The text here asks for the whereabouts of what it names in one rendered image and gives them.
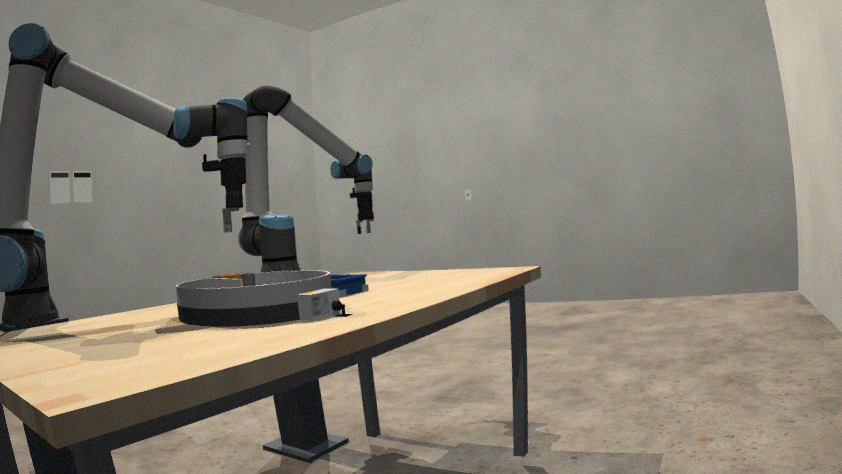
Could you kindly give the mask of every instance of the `wooden table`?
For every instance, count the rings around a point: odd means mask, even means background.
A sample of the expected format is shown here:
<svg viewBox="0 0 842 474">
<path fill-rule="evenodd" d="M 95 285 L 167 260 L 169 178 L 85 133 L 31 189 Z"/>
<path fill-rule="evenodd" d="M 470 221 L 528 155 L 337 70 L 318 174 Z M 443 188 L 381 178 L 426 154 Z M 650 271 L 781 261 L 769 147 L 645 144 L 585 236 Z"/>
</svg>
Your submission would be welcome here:
<svg viewBox="0 0 842 474">
<path fill-rule="evenodd" d="M 37 474 L 115 473 L 111 450 L 269 396 L 286 454 L 318 454 L 347 441 L 324 429 L 320 377 L 358 365 L 366 432 L 377 436 L 372 357 L 509 300 L 514 454 L 525 455 L 524 286 L 541 268 L 367 275 L 368 292 L 342 299 L 344 318 L 192 326 L 170 304 L 3 334 L 0 402 L 23 421 Z M 17 472 L 0 433 L 0 474 Z"/>
</svg>

